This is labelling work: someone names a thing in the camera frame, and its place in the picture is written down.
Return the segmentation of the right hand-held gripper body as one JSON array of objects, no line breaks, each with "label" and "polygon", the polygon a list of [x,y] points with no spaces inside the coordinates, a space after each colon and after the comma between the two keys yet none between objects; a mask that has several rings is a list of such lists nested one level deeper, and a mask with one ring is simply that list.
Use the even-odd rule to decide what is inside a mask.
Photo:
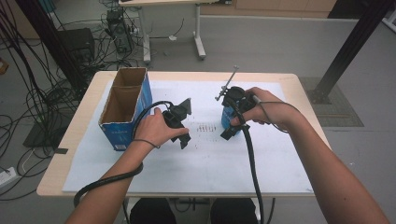
[{"label": "right hand-held gripper body", "polygon": [[233,67],[233,73],[230,78],[227,80],[226,84],[221,87],[219,95],[215,97],[217,101],[222,98],[221,105],[231,106],[234,110],[240,109],[242,113],[245,113],[252,109],[256,103],[253,100],[252,94],[247,94],[242,88],[237,86],[229,87],[234,75],[238,71],[239,66],[235,65]]}]

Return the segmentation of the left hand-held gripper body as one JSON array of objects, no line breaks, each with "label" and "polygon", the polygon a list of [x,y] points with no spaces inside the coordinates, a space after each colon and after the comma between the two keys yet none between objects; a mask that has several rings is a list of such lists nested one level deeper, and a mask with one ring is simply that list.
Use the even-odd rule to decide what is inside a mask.
[{"label": "left hand-held gripper body", "polygon": [[165,102],[167,109],[163,111],[165,123],[170,128],[183,128],[182,120],[191,114],[191,99],[187,98],[179,105]]}]

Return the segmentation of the blue bottle with white cap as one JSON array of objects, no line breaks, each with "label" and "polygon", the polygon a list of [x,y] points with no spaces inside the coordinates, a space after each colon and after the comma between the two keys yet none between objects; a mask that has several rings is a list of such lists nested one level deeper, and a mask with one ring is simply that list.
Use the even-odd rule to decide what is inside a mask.
[{"label": "blue bottle with white cap", "polygon": [[231,127],[231,120],[237,117],[237,114],[242,114],[240,109],[234,110],[231,106],[224,106],[221,114],[221,125],[224,130]]}]

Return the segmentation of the blue cardboard box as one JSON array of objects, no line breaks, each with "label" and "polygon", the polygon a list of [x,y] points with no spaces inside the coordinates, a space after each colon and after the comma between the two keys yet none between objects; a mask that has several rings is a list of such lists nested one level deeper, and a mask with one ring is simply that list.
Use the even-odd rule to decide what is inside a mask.
[{"label": "blue cardboard box", "polygon": [[130,145],[138,116],[151,104],[147,69],[121,68],[110,86],[98,121],[115,150],[125,150]]}]

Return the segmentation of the person's left hand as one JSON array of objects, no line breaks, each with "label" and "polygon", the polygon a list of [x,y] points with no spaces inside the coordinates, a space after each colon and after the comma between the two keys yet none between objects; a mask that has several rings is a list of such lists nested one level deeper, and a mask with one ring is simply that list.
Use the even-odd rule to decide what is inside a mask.
[{"label": "person's left hand", "polygon": [[174,129],[168,127],[161,109],[156,107],[153,115],[148,115],[139,123],[134,140],[142,140],[153,147],[159,148],[168,140],[188,132],[187,128]]}]

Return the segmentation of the light wooden table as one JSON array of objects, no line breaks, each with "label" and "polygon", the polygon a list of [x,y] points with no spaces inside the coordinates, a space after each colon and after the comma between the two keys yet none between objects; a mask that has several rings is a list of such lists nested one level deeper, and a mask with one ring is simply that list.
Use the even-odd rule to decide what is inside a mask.
[{"label": "light wooden table", "polygon": [[[223,86],[231,76],[231,72],[148,72],[152,80],[180,80],[180,81],[219,81]],[[113,71],[97,73],[81,101],[73,117],[60,147],[67,148],[66,154],[55,154],[49,167],[40,181],[37,193],[40,196],[69,196],[72,197],[81,188],[99,179],[120,157],[120,153],[113,149],[104,133],[99,128],[98,120],[104,109],[105,100],[115,77]],[[237,73],[231,83],[244,89],[260,87],[271,91],[278,98],[297,107],[309,120],[317,132],[322,129],[309,103],[299,78],[294,74],[271,73]],[[279,195],[264,194],[265,197],[296,197],[311,196],[310,194]],[[149,194],[136,195],[128,191],[131,197],[252,197],[248,195],[189,195],[189,194]]]}]

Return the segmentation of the person's left leg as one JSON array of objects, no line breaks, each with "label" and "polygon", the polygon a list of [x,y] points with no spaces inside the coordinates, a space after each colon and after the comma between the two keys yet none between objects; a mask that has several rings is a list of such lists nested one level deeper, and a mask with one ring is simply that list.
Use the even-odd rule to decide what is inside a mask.
[{"label": "person's left leg", "polygon": [[130,224],[177,224],[165,198],[142,198],[131,209]]}]

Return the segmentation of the person's leg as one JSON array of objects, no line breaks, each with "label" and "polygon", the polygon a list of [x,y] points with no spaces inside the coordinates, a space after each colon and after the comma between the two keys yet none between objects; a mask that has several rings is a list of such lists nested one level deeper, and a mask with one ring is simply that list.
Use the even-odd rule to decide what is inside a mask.
[{"label": "person's leg", "polygon": [[130,224],[177,224],[165,198],[142,198],[131,209]]},{"label": "person's leg", "polygon": [[258,224],[256,206],[249,198],[218,198],[211,207],[211,224]]}]

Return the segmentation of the person's right leg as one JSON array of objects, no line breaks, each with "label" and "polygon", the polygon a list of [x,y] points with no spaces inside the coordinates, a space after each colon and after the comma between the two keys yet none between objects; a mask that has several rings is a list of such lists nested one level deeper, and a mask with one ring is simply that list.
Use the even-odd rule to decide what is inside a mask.
[{"label": "person's right leg", "polygon": [[211,224],[258,224],[256,206],[249,198],[218,198],[211,207]]}]

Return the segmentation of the black computer tower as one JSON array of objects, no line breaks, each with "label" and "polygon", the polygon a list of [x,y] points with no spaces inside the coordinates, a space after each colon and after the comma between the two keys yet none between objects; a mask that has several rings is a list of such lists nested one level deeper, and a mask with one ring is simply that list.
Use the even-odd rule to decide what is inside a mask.
[{"label": "black computer tower", "polygon": [[131,52],[133,49],[129,27],[126,25],[121,9],[109,10],[106,14],[107,27],[114,40],[118,53]]}]

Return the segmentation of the grey floor mat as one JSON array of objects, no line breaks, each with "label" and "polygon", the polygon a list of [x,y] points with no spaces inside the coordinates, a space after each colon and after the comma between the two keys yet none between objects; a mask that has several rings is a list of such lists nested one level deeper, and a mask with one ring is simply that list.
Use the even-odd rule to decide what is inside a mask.
[{"label": "grey floor mat", "polygon": [[300,77],[300,81],[322,127],[364,126],[358,114],[337,85],[332,88],[330,94],[323,102],[314,103],[311,99],[311,92],[318,85],[320,78]]}]

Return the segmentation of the white desk with legs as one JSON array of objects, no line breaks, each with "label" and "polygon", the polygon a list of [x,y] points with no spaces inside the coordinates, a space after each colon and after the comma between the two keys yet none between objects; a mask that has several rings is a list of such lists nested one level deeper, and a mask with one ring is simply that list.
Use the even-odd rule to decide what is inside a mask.
[{"label": "white desk with legs", "polygon": [[149,34],[145,28],[144,8],[152,6],[167,6],[167,5],[194,5],[195,9],[195,30],[192,33],[195,46],[197,48],[198,57],[204,60],[206,57],[205,48],[201,39],[201,5],[212,4],[219,0],[119,0],[121,7],[132,7],[137,10],[140,31],[143,38],[143,61],[146,64],[151,62],[151,51]]}]

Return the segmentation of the black floor box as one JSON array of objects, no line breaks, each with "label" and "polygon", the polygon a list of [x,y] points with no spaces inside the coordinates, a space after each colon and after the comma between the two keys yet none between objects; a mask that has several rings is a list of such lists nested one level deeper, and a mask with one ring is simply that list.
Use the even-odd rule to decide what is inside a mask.
[{"label": "black floor box", "polygon": [[94,58],[94,40],[89,28],[64,30],[58,32],[66,49],[79,63],[92,62]]}]

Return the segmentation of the white power strip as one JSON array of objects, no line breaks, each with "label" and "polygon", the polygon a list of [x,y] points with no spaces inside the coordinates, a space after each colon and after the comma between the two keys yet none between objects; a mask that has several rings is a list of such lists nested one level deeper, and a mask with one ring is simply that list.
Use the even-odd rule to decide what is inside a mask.
[{"label": "white power strip", "polygon": [[16,180],[18,177],[19,176],[17,175],[13,167],[6,169],[2,173],[0,173],[0,188],[5,187],[7,184]]}]

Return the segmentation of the black metal post with base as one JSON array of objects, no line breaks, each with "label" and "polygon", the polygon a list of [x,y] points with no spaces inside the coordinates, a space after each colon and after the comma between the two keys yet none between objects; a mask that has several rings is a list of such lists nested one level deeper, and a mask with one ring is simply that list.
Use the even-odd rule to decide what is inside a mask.
[{"label": "black metal post with base", "polygon": [[329,95],[335,84],[347,70],[375,28],[386,16],[394,1],[396,0],[373,0],[369,4],[322,79],[313,90],[307,91],[308,99],[312,104],[325,105],[330,102]]}]

